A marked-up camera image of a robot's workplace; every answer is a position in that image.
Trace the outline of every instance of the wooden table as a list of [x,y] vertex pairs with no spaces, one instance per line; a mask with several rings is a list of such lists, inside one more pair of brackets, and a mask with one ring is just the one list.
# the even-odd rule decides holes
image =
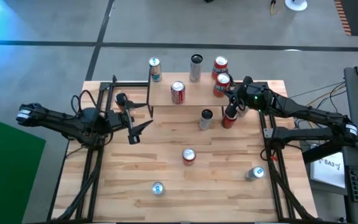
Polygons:
[[[188,78],[187,73],[164,73],[163,80],[177,80],[175,75]],[[99,84],[84,82],[83,89],[97,98]],[[164,83],[150,85],[154,121],[140,136],[141,143],[129,145],[127,130],[122,130],[114,133],[112,143],[104,148],[94,222],[277,221],[269,169],[259,156],[264,141],[258,112],[249,111],[233,128],[224,129],[220,99],[217,105],[209,102],[214,106],[195,106],[197,97],[186,94],[185,105],[164,106],[161,103],[164,99],[157,96],[170,96],[170,93],[158,95],[156,84],[166,87]],[[287,95],[282,80],[268,81],[268,84],[273,91]],[[196,88],[190,85],[186,85],[186,90]],[[212,87],[204,88],[210,89],[213,98]],[[146,87],[115,88],[114,94],[119,92],[125,92],[134,102],[146,102]],[[84,108],[93,106],[86,96],[82,104]],[[207,131],[200,131],[198,121],[204,108],[213,111],[213,125]],[[117,110],[115,103],[112,109]],[[136,124],[151,119],[147,107],[136,109],[132,114]],[[293,128],[292,119],[277,118],[276,122],[277,126]],[[196,162],[190,167],[184,166],[181,160],[182,150],[188,147],[197,152]],[[72,142],[68,152],[77,148],[79,144]],[[291,190],[307,211],[317,217],[301,151],[286,147],[283,156]],[[52,217],[62,214],[77,195],[85,157],[86,150],[83,150],[66,159]],[[254,182],[245,181],[244,174],[255,166],[264,167],[267,175]],[[166,188],[163,197],[156,197],[151,191],[156,181],[161,181]],[[280,198],[287,217],[281,189]]]

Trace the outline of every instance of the green screen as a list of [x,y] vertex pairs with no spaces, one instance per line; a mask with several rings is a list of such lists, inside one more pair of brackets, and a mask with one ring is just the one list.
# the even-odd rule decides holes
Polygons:
[[0,123],[0,223],[22,223],[45,140]]

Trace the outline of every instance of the wooden plank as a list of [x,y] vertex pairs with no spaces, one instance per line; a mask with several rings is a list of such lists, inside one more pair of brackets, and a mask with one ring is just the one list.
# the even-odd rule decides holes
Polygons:
[[[171,85],[175,81],[185,84],[185,101],[181,105],[174,104],[171,99]],[[213,95],[214,85],[215,80],[209,72],[201,73],[198,83],[190,82],[188,72],[165,72],[160,82],[150,82],[149,103],[151,106],[227,106],[227,97]]]
[[[283,81],[268,81],[268,84],[273,91],[287,95]],[[84,84],[84,89],[96,94],[95,98],[98,88],[99,82]],[[121,88],[114,94],[122,91],[137,103],[145,102],[146,88]],[[84,108],[93,106],[88,96],[84,95],[82,102]],[[207,131],[199,131],[198,120],[204,108],[213,111],[213,125]],[[117,110],[114,102],[112,109]],[[135,124],[150,120],[146,107],[132,113]],[[154,121],[140,136],[140,144],[127,143],[127,130],[114,133],[112,143],[104,148],[94,221],[277,221],[269,170],[259,156],[264,142],[258,112],[249,111],[231,129],[224,129],[221,120],[218,106],[161,106],[154,108]],[[277,124],[293,128],[292,119],[277,118]],[[184,166],[181,160],[181,152],[187,147],[197,152],[196,162],[190,167]],[[79,144],[72,142],[68,152],[78,148]],[[283,156],[291,190],[307,211],[316,216],[301,152],[286,147]],[[85,157],[84,149],[66,160],[53,217],[62,214],[78,193]],[[245,181],[245,173],[254,166],[264,167],[266,177]],[[152,194],[155,181],[165,186],[163,197]],[[280,188],[279,192],[287,215],[285,196]]]

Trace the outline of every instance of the white object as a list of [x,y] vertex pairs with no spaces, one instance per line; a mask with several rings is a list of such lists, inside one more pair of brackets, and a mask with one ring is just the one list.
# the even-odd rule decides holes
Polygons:
[[337,152],[310,164],[310,179],[345,189],[343,156]]
[[285,5],[296,12],[303,11],[308,7],[306,0],[285,0]]

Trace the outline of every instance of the gray floor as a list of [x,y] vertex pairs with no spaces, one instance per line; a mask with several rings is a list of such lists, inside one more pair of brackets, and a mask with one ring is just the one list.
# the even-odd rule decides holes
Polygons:
[[[187,44],[293,45],[358,47],[358,37],[344,34],[334,1],[309,1],[304,12],[285,7],[270,16],[270,0],[116,0],[105,42]],[[96,42],[108,0],[0,1],[0,40]],[[79,94],[94,47],[0,45],[0,121],[47,140],[24,223],[47,217],[67,141],[45,128],[16,124],[21,103],[71,112],[70,98]],[[229,59],[234,78],[285,80],[290,96],[343,79],[343,69],[358,65],[358,52],[293,52],[272,50],[134,49],[102,47],[93,80],[146,80],[147,59],[158,56],[165,72],[186,72],[189,57],[204,57],[211,71],[218,55]],[[296,97],[309,103],[330,88]],[[346,94],[334,99],[349,114]],[[334,111],[330,102],[322,109]],[[313,190],[320,218],[344,216],[340,195]]]

